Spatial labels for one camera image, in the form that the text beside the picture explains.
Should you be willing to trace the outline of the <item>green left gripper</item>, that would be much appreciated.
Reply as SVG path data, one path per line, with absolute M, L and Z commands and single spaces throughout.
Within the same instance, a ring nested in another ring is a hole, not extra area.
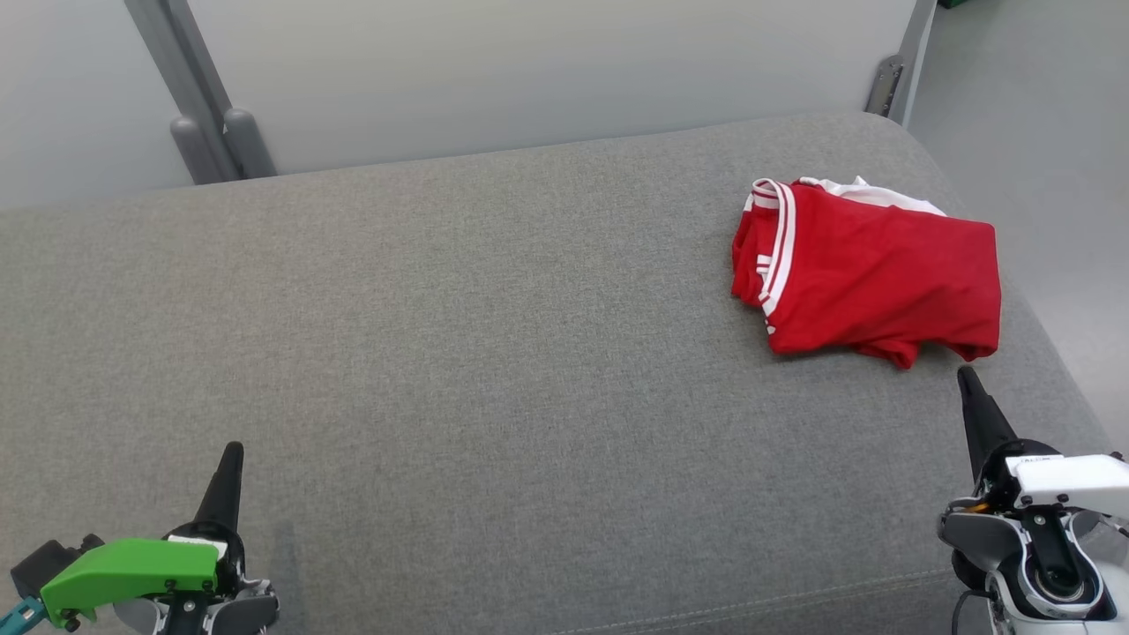
M 221 595 L 243 565 L 238 529 L 243 444 L 226 443 L 194 522 L 161 539 L 128 538 L 78 551 L 41 586 L 40 603 L 56 628 L 100 607 L 150 595 Z

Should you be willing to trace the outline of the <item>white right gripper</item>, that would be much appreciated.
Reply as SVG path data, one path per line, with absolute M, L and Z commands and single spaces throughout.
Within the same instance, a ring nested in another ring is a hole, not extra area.
M 995 398 L 971 366 L 957 369 L 957 388 L 975 478 L 973 496 L 995 512 L 1029 507 L 1077 508 L 1094 513 L 1128 511 L 1124 456 L 1067 456 L 1047 444 L 1017 437 Z

